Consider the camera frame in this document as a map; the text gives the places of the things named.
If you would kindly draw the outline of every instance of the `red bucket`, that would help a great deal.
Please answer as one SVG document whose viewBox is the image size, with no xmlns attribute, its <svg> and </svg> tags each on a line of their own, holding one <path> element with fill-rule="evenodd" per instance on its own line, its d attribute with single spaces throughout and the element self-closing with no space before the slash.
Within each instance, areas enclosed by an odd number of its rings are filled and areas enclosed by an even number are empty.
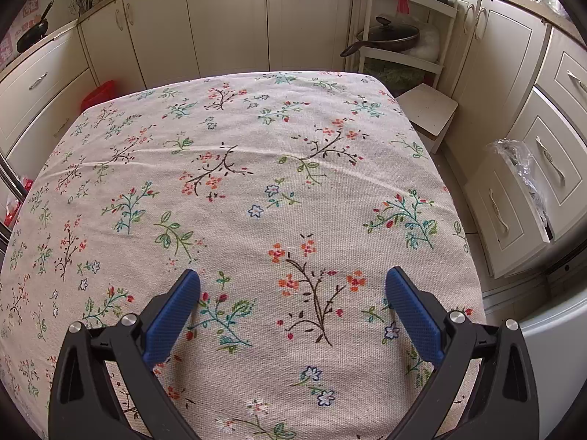
<svg viewBox="0 0 587 440">
<path fill-rule="evenodd" d="M 83 112 L 96 104 L 111 101 L 117 97 L 116 81 L 106 81 L 83 98 L 83 101 L 81 102 L 81 111 Z"/>
</svg>

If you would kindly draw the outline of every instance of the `frying pan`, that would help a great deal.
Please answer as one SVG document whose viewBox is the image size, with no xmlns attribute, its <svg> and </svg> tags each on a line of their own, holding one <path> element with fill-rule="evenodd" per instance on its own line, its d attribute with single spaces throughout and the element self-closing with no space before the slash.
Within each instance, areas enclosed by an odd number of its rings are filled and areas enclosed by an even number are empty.
<svg viewBox="0 0 587 440">
<path fill-rule="evenodd" d="M 363 32 L 357 34 L 359 41 L 351 44 L 340 56 L 346 58 L 356 53 L 363 46 L 379 48 L 381 50 L 401 52 L 413 48 L 420 39 L 420 30 L 412 25 L 391 24 L 387 18 L 378 16 L 375 18 L 381 26 L 369 28 L 369 39 L 363 41 Z"/>
<path fill-rule="evenodd" d="M 47 7 L 45 8 L 45 12 L 43 13 L 42 17 L 40 18 L 39 23 L 34 25 L 32 28 L 29 28 L 25 34 L 23 34 L 18 42 L 17 42 L 17 51 L 18 52 L 25 52 L 28 48 L 34 45 L 41 40 L 43 36 L 47 33 L 49 29 L 49 21 L 45 19 L 47 13 L 53 6 L 54 0 L 51 0 Z"/>
</svg>

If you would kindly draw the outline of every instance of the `kitchen rack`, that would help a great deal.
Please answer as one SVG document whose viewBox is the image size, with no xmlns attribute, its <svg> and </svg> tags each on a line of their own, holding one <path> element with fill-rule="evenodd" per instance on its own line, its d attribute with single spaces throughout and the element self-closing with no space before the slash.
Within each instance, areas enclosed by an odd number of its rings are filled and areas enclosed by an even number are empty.
<svg viewBox="0 0 587 440">
<path fill-rule="evenodd" d="M 436 87 L 438 84 L 438 79 L 440 78 L 440 73 L 442 72 L 444 58 L 446 57 L 446 53 L 448 50 L 448 42 L 450 41 L 451 35 L 453 34 L 453 26 L 454 20 L 457 16 L 457 1 L 450 0 L 449 4 L 444 4 L 438 0 L 408 0 L 410 3 L 415 3 L 426 8 L 429 8 L 432 11 L 438 12 L 450 18 L 450 22 L 448 23 L 448 31 L 444 38 L 444 44 L 440 49 L 440 56 L 438 61 L 432 63 L 431 61 L 426 61 L 423 59 L 419 59 L 413 56 L 409 56 L 407 54 L 402 54 L 401 52 L 394 52 L 394 51 L 387 51 L 384 49 L 377 49 L 377 48 L 369 48 L 369 47 L 362 47 L 359 51 L 359 73 L 363 73 L 365 69 L 365 58 L 373 58 L 383 61 L 391 61 L 392 63 L 399 63 L 405 66 L 415 67 L 421 70 L 424 70 L 428 73 L 433 73 L 434 83 L 433 87 Z M 357 27 L 359 26 L 359 13 L 361 7 L 361 0 L 353 0 L 353 12 L 351 18 L 351 31 L 349 35 L 349 45 L 356 41 L 356 34 L 357 34 Z M 365 27 L 363 28 L 363 39 L 369 39 L 369 26 L 371 25 L 371 17 L 372 17 L 372 9 L 373 9 L 373 0 L 367 0 L 366 9 L 365 9 Z M 352 59 L 347 58 L 345 69 L 350 70 L 352 67 Z"/>
</svg>

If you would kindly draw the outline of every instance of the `metal screw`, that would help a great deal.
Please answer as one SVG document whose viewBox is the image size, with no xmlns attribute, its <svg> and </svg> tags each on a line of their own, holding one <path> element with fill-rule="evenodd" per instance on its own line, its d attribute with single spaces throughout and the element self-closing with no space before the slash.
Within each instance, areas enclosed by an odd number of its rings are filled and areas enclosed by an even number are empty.
<svg viewBox="0 0 587 440">
<path fill-rule="evenodd" d="M 136 314 L 125 314 L 122 316 L 120 320 L 123 326 L 132 326 L 134 323 L 137 322 L 137 315 Z"/>
<path fill-rule="evenodd" d="M 448 314 L 448 317 L 450 317 L 450 320 L 457 325 L 465 322 L 465 315 L 461 311 L 451 311 L 451 313 Z"/>
<path fill-rule="evenodd" d="M 72 334 L 78 333 L 81 330 L 81 323 L 79 321 L 75 321 L 69 325 L 69 332 Z"/>
<path fill-rule="evenodd" d="M 511 331 L 517 331 L 518 328 L 519 328 L 519 325 L 513 319 L 508 319 L 506 321 L 506 328 L 509 329 L 509 330 L 511 330 Z"/>
</svg>

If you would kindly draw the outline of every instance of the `floral tablecloth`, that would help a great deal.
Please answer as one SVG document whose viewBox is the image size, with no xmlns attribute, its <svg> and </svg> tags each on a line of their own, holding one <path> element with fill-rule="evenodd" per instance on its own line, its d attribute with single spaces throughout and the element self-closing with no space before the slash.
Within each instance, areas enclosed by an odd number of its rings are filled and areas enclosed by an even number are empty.
<svg viewBox="0 0 587 440">
<path fill-rule="evenodd" d="M 9 248 L 0 374 L 42 435 L 68 325 L 139 313 L 186 267 L 202 296 L 154 373 L 204 440 L 385 438 L 432 370 L 384 298 L 395 265 L 484 321 L 447 188 L 394 98 L 360 74 L 222 76 L 90 108 Z"/>
</svg>

